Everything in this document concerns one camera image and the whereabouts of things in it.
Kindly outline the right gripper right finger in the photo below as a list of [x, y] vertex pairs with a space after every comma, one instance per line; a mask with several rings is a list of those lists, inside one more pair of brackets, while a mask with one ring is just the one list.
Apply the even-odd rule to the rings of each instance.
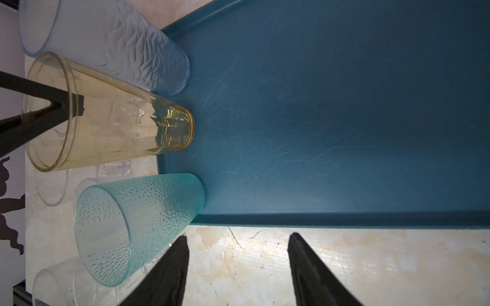
[[288, 257], [297, 305], [361, 305], [299, 233], [289, 238]]

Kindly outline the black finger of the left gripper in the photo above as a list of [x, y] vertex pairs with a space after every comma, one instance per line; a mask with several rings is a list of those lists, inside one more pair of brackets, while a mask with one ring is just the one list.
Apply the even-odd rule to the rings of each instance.
[[1, 156], [42, 133], [84, 113], [84, 96], [1, 72], [1, 87], [26, 97], [48, 101], [48, 106], [1, 120]]

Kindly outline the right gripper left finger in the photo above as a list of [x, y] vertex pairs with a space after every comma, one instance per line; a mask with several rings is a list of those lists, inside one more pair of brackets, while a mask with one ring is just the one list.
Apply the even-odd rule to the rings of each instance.
[[181, 235], [121, 304], [181, 305], [185, 295], [189, 259], [187, 237]]

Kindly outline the teal dotted plastic cup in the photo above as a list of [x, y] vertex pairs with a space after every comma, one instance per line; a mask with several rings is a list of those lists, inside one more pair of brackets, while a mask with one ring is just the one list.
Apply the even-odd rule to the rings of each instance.
[[189, 173], [106, 182], [81, 192], [75, 240], [85, 268], [116, 287], [168, 246], [205, 206], [205, 188]]

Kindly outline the yellow transparent cup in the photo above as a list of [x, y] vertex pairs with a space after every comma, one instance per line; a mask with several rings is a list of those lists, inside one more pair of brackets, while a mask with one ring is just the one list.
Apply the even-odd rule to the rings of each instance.
[[195, 136], [191, 113], [165, 98], [106, 73], [46, 52], [28, 80], [81, 95], [83, 112], [26, 144], [41, 172], [95, 166], [182, 150]]

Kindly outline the tall frosted blue cup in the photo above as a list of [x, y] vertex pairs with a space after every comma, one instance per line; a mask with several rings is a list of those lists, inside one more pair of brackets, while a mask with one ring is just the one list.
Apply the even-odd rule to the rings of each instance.
[[126, 1], [20, 1], [19, 28], [30, 57], [53, 52], [157, 94], [190, 76], [186, 53]]

